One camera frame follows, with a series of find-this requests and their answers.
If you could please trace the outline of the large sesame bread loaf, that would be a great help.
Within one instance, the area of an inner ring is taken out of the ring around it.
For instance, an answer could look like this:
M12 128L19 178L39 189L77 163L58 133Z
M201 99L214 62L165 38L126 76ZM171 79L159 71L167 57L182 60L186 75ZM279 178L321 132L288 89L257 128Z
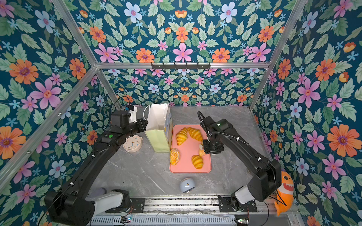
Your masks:
M199 156L202 157L202 156L205 156L205 155L206 155L206 153L204 151L204 146L203 146L203 144L200 144L199 145Z

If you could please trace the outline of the green painted paper bag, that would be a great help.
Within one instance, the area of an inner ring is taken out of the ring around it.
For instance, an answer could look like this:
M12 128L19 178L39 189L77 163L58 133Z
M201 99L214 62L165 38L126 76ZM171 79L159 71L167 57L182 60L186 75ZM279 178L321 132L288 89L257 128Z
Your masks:
M172 144L173 121L169 104L151 104L143 110L148 121L145 134L157 153L169 153Z

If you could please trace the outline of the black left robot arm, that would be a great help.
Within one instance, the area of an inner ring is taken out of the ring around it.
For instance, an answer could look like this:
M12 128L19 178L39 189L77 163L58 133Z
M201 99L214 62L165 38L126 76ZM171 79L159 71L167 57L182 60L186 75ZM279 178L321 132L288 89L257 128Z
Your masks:
M128 191L116 189L87 200L88 192L108 160L125 144L127 138L144 132L148 121L137 118L135 111L115 111L110 128L96 139L93 152L74 175L56 191L45 195L47 213L53 222L69 226L86 226L93 216L111 210L128 211Z

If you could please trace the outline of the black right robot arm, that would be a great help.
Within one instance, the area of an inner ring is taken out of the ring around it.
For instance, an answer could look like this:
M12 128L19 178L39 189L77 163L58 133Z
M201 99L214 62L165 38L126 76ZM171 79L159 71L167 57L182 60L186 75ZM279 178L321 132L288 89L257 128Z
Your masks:
M269 160L256 151L241 137L234 126L226 119L214 121L198 111L201 128L207 138L203 140L206 154L219 154L227 146L244 163L253 176L246 186L231 194L231 205L237 211L244 209L249 202L263 202L281 186L282 170L276 160Z

